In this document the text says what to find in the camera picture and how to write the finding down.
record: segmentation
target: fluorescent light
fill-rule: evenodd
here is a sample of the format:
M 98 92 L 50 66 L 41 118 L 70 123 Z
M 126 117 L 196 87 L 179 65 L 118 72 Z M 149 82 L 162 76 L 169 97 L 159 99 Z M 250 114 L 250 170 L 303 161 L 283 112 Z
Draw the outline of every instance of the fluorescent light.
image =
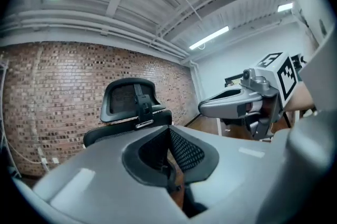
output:
M 279 6 L 279 8 L 277 9 L 277 12 L 286 11 L 287 9 L 292 9 L 292 8 L 293 8 L 293 3 L 281 5 L 281 6 Z
M 206 43 L 207 41 L 210 41 L 211 39 L 223 34 L 223 33 L 226 33 L 227 31 L 229 30 L 229 27 L 226 26 L 218 31 L 216 31 L 215 33 L 203 38 L 202 40 L 198 41 L 197 43 L 193 44 L 192 46 L 190 46 L 190 49 L 193 50 L 194 48 L 197 48 L 199 47 L 200 45 Z

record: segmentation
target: ceiling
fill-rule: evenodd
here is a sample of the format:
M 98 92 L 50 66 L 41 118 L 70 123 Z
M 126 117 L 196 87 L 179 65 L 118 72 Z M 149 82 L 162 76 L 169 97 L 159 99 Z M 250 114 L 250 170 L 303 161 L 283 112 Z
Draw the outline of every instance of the ceiling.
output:
M 208 56 L 243 37 L 293 22 L 277 7 L 291 0 L 12 0 L 0 45 L 87 41 L 139 51 L 177 63 Z M 230 31 L 189 46 L 215 31 Z

